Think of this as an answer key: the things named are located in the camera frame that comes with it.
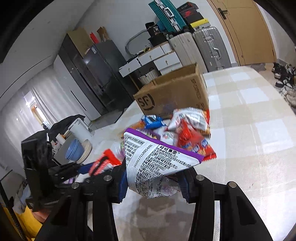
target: curtain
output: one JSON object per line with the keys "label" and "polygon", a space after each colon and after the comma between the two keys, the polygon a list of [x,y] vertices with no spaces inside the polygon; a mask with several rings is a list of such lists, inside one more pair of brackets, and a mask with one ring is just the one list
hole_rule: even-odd
{"label": "curtain", "polygon": [[53,65],[35,75],[27,85],[51,125],[71,115],[85,116],[81,108],[63,90]]}
{"label": "curtain", "polygon": [[0,112],[1,161],[25,176],[21,142],[43,128],[34,118],[22,87]]}

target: white suitcase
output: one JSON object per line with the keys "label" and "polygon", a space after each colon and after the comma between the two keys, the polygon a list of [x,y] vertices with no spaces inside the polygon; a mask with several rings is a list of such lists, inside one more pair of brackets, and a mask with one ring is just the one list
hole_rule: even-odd
{"label": "white suitcase", "polygon": [[208,72],[191,33],[179,34],[171,38],[170,43],[183,66],[197,63],[202,73]]}

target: blue bowl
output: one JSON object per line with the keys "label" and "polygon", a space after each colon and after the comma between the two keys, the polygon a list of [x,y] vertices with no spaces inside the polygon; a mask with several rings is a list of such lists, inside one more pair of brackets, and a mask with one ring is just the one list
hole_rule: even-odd
{"label": "blue bowl", "polygon": [[69,160],[70,156],[73,154],[73,151],[74,151],[74,149],[76,148],[77,142],[78,142],[78,139],[77,139],[77,138],[75,138],[75,139],[71,142],[71,144],[70,144],[70,146],[69,146],[69,148],[68,148],[68,150],[67,150],[67,152],[66,152],[66,155],[65,155],[65,158],[66,158],[67,160]]}
{"label": "blue bowl", "polygon": [[75,149],[69,157],[69,160],[78,161],[84,153],[84,148],[80,142],[77,142]]}

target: door handle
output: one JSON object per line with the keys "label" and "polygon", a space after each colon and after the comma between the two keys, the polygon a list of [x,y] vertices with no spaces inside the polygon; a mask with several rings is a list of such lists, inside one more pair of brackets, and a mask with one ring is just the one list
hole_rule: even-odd
{"label": "door handle", "polygon": [[228,12],[228,10],[222,10],[221,8],[217,8],[217,9],[218,9],[219,13],[221,14],[222,18],[223,18],[223,19],[226,19],[224,13],[225,13],[225,12]]}

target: checkered tablecloth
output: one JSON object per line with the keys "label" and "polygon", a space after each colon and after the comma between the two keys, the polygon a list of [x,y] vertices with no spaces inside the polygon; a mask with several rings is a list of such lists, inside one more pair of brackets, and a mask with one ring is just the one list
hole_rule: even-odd
{"label": "checkered tablecloth", "polygon": [[252,68],[225,69],[204,78],[217,159],[195,169],[213,182],[235,181],[274,241],[283,240],[296,223],[296,116]]}
{"label": "checkered tablecloth", "polygon": [[[196,166],[213,182],[236,182],[258,211],[274,241],[296,223],[296,117],[277,91],[256,71],[236,67],[204,75],[210,102],[210,144],[217,159]],[[85,161],[114,145],[118,133],[141,118],[134,102],[119,121],[96,131],[101,138]],[[195,204],[180,193],[146,199],[128,190],[113,205],[119,240],[187,240]],[[215,203],[214,240],[220,208]],[[92,207],[89,205],[92,228]]]}

